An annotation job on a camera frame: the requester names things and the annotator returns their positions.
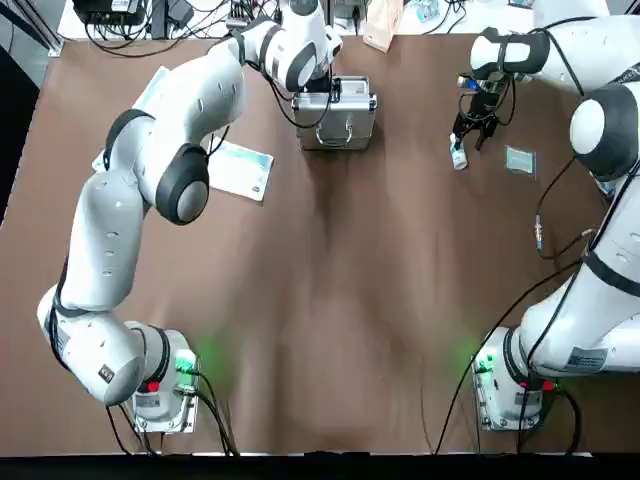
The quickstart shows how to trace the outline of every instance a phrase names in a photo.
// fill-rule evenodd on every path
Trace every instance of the small bottle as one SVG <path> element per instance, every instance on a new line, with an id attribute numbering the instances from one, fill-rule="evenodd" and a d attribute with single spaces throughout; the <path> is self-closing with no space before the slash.
<path id="1" fill-rule="evenodd" d="M 456 138 L 456 134 L 452 133 L 449 136 L 449 141 L 451 142 L 451 146 L 449 150 L 451 151 L 451 159 L 453 160 L 453 168 L 456 170 L 463 170 L 467 168 L 467 154 L 464 153 L 464 145 L 462 145 L 462 141 L 458 148 L 456 148 L 456 143 L 458 139 Z"/>
<path id="2" fill-rule="evenodd" d="M 440 14 L 438 0 L 413 0 L 413 5 L 420 23 L 433 20 Z"/>

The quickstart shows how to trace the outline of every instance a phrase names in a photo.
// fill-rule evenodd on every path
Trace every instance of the black end effector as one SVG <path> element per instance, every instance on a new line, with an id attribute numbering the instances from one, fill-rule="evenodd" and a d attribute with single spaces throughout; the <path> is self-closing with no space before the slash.
<path id="1" fill-rule="evenodd" d="M 478 90 L 471 98 L 469 111 L 466 113 L 460 111 L 456 116 L 453 124 L 453 133 L 456 138 L 462 140 L 472 130 L 479 130 L 476 150 L 480 151 L 484 141 L 493 136 L 498 126 L 498 117 L 494 112 L 499 101 L 499 93 Z"/>
<path id="2" fill-rule="evenodd" d="M 340 93 L 342 92 L 342 80 L 340 77 L 333 77 L 331 71 L 328 71 L 320 78 L 311 79 L 304 86 L 307 93 L 331 93 L 333 103 L 340 101 Z"/>

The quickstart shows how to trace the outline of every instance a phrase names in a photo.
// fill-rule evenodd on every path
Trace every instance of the label sticker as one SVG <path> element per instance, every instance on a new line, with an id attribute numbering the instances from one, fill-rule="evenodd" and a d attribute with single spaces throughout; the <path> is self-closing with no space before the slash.
<path id="1" fill-rule="evenodd" d="M 209 159 L 209 186 L 262 202 L 272 164 L 271 155 L 224 141 Z"/>
<path id="2" fill-rule="evenodd" d="M 524 393 L 516 393 L 516 405 L 522 405 L 524 399 Z M 537 405 L 542 401 L 542 392 L 529 392 L 527 393 L 527 405 Z"/>
<path id="3" fill-rule="evenodd" d="M 113 380 L 113 370 L 111 370 L 109 367 L 107 367 L 106 364 L 104 364 L 102 366 L 102 368 L 100 368 L 100 370 L 98 371 L 98 375 L 100 375 L 100 378 L 102 378 L 105 382 L 107 383 L 111 383 L 111 380 Z"/>
<path id="4" fill-rule="evenodd" d="M 129 11 L 129 4 L 131 0 L 112 0 L 111 10 L 114 12 L 127 12 Z"/>
<path id="5" fill-rule="evenodd" d="M 51 316 L 48 316 L 47 319 L 44 322 L 44 331 L 48 332 L 49 331 L 49 322 L 51 320 Z M 62 352 L 64 352 L 64 347 L 67 346 L 67 342 L 69 341 L 69 335 L 67 335 L 67 332 L 65 332 L 62 328 L 60 328 L 60 324 L 58 324 L 58 352 L 60 353 L 60 355 L 62 355 Z"/>
<path id="6" fill-rule="evenodd" d="M 564 368 L 580 373 L 597 372 L 602 369 L 606 359 L 606 348 L 583 350 L 582 348 L 573 347 L 571 356 Z"/>
<path id="7" fill-rule="evenodd" d="M 627 68 L 621 75 L 617 76 L 609 83 L 628 83 L 640 80 L 640 62 Z"/>
<path id="8" fill-rule="evenodd" d="M 136 407 L 153 408 L 160 406 L 160 395 L 153 393 L 150 395 L 136 395 Z"/>
<path id="9" fill-rule="evenodd" d="M 507 159 L 505 167 L 512 172 L 526 173 L 532 177 L 536 176 L 536 154 L 525 152 L 507 145 Z"/>

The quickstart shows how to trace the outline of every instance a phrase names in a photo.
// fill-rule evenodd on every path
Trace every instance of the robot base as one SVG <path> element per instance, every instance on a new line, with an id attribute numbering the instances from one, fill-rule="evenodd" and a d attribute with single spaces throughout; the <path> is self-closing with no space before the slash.
<path id="1" fill-rule="evenodd" d="M 169 339 L 170 359 L 167 372 L 157 392 L 136 393 L 133 397 L 133 418 L 139 432 L 192 433 L 195 429 L 198 397 L 175 391 L 179 385 L 196 388 L 198 377 L 177 371 L 177 366 L 197 370 L 198 360 L 184 336 L 175 330 L 165 330 Z"/>
<path id="2" fill-rule="evenodd" d="M 524 388 L 509 374 L 504 359 L 506 328 L 498 328 L 476 356 L 473 386 L 477 415 L 483 430 L 518 430 Z M 540 420 L 542 391 L 529 390 L 521 429 L 534 427 Z"/>

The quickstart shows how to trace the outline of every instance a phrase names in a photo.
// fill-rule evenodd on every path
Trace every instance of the card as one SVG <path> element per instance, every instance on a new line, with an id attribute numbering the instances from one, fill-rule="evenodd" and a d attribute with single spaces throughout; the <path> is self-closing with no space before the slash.
<path id="1" fill-rule="evenodd" d="M 271 155 L 225 141 L 209 159 L 209 185 L 262 202 L 272 164 Z"/>

